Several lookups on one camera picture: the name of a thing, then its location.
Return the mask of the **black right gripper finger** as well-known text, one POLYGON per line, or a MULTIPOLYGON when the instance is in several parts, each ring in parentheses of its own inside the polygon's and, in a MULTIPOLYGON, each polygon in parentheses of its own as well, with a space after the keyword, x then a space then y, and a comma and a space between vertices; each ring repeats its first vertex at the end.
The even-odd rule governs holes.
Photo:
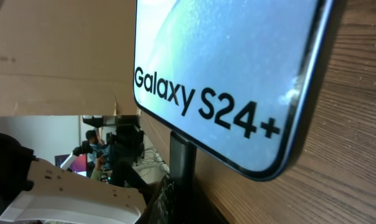
POLYGON ((165 175, 136 224, 227 224, 201 189, 181 189, 165 175))

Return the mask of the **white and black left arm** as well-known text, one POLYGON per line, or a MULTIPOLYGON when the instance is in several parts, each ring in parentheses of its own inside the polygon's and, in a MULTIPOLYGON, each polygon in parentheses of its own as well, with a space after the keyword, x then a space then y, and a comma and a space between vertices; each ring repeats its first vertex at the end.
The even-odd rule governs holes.
POLYGON ((138 190, 56 167, 0 133, 0 221, 136 223, 145 209, 138 190))

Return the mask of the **person in background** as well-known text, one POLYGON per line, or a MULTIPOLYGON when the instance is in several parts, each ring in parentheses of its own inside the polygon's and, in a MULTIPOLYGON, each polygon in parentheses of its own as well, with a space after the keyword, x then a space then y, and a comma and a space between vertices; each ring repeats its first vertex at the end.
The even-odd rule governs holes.
POLYGON ((106 169, 110 168, 109 163, 109 147, 101 139, 96 129, 89 130, 85 133, 89 146, 92 148, 92 153, 89 154, 90 159, 94 163, 91 179, 101 181, 102 175, 106 169))

